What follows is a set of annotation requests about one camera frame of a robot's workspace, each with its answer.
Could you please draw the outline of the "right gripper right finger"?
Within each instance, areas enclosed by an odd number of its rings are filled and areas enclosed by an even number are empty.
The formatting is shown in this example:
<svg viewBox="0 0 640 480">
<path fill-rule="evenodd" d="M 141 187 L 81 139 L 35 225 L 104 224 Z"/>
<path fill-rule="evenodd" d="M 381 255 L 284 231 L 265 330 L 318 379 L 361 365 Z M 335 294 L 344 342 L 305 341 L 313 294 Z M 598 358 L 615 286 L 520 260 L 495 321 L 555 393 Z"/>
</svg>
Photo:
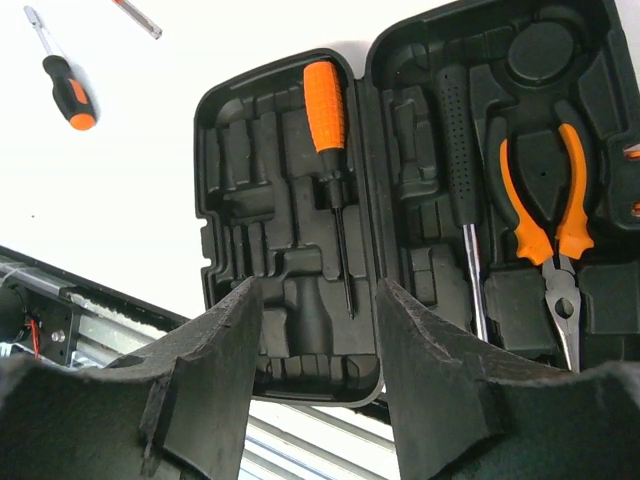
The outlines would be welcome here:
<svg viewBox="0 0 640 480">
<path fill-rule="evenodd" d="M 382 280 L 381 362 L 405 479 L 635 479 L 639 366 L 571 373 L 508 353 Z"/>
</svg>

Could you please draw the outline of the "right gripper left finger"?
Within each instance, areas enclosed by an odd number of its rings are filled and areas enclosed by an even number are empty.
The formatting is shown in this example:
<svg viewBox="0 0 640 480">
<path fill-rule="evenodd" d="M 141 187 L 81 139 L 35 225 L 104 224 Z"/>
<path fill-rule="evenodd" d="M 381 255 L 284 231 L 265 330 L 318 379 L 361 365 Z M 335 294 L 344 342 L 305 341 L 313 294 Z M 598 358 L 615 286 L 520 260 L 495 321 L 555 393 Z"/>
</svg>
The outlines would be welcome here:
<svg viewBox="0 0 640 480">
<path fill-rule="evenodd" d="M 1 362 L 5 479 L 234 479 L 262 321 L 257 279 L 102 369 Z"/>
</svg>

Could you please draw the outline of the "orange handled needle-nose pliers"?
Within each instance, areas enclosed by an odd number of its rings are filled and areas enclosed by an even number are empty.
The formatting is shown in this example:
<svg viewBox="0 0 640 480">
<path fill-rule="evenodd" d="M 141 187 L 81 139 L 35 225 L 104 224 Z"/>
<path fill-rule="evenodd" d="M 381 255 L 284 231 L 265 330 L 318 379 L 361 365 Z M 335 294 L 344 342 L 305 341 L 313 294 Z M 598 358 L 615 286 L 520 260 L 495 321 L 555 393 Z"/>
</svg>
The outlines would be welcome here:
<svg viewBox="0 0 640 480">
<path fill-rule="evenodd" d="M 562 216 L 539 223 L 538 208 L 519 191 L 511 167 L 507 120 L 496 116 L 488 126 L 485 173 L 495 208 L 516 239 L 516 257 L 529 261 L 544 279 L 546 310 L 557 333 L 567 368 L 581 370 L 581 291 L 574 263 L 595 246 L 588 231 L 592 177 L 592 144 L 585 122 L 567 100 L 557 102 L 554 115 L 568 165 L 568 193 Z"/>
</svg>

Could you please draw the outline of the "black plastic tool case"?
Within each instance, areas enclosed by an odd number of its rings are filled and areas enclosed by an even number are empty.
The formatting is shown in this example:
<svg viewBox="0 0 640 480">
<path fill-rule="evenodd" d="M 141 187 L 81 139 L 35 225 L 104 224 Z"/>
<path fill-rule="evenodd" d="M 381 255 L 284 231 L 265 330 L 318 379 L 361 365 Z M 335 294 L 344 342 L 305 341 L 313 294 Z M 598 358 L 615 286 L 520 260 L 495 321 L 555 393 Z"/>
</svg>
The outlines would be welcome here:
<svg viewBox="0 0 640 480">
<path fill-rule="evenodd" d="M 612 1 L 457 1 L 406 19 L 368 51 L 364 75 L 315 49 L 211 88 L 194 117 L 195 204 L 209 265 L 204 296 L 227 274 L 284 275 L 316 250 L 342 290 L 334 214 L 306 115 L 303 70 L 337 69 L 345 119 L 343 210 L 355 317 L 356 277 L 375 296 L 389 278 L 461 329 L 473 327 L 463 234 L 451 211 L 436 77 L 468 70 L 478 177 L 489 123 L 508 122 L 511 167 L 538 222 L 562 216 L 567 155 L 554 105 L 567 100 L 592 144 L 588 201 L 595 246 L 574 265 L 582 293 L 581 362 L 639 357 L 639 89 Z"/>
</svg>

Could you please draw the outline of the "small claw hammer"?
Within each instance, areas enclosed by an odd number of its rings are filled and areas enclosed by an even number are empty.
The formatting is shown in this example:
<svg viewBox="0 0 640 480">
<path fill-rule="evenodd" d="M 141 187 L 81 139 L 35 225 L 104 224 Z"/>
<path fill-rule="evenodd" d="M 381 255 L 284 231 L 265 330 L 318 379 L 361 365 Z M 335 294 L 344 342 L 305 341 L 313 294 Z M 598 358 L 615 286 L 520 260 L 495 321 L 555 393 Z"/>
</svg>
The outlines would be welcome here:
<svg viewBox="0 0 640 480">
<path fill-rule="evenodd" d="M 480 210 L 476 150 L 472 138 L 467 75 L 468 70 L 463 65 L 447 65 L 438 72 L 435 88 L 442 118 L 452 211 L 456 224 L 462 229 L 467 257 L 476 335 L 488 342 L 477 238 Z"/>
</svg>

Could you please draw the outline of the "black handled screwdriver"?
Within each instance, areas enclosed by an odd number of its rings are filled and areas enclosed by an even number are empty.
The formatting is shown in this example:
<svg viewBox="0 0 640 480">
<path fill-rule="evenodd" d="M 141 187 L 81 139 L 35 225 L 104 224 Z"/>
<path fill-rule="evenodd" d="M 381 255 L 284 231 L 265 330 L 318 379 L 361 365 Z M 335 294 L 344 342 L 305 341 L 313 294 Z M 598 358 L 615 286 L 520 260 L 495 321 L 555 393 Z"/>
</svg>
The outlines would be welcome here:
<svg viewBox="0 0 640 480">
<path fill-rule="evenodd" d="M 75 130 L 90 130 L 97 123 L 97 115 L 86 88 L 76 78 L 66 58 L 54 53 L 36 10 L 28 5 L 25 5 L 23 10 L 45 49 L 46 56 L 42 60 L 42 67 L 51 80 L 52 97 L 58 110 Z"/>
</svg>

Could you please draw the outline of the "large orange handled screwdriver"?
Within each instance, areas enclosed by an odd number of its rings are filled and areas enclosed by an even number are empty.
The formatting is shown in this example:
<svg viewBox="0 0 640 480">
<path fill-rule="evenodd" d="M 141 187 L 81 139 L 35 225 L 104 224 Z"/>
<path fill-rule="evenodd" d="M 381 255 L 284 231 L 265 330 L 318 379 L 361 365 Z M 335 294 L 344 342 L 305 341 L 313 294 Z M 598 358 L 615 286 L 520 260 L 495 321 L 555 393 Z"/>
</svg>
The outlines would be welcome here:
<svg viewBox="0 0 640 480">
<path fill-rule="evenodd" d="M 339 259 L 348 315 L 355 318 L 343 210 L 345 206 L 340 159 L 345 150 L 344 105 L 336 66 L 328 60 L 310 63 L 303 70 L 306 115 L 316 153 L 323 164 L 325 184 L 336 225 Z"/>
</svg>

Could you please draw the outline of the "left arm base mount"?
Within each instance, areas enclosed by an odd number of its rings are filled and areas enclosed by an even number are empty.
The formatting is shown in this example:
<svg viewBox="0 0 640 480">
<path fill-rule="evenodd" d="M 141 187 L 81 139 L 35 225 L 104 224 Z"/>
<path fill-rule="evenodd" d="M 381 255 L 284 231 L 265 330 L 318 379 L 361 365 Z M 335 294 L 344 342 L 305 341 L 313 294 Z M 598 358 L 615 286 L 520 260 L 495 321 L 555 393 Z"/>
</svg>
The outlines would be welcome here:
<svg viewBox="0 0 640 480">
<path fill-rule="evenodd" d="M 1 356 L 29 353 L 63 367 L 72 364 L 74 310 L 19 284 L 1 287 Z"/>
</svg>

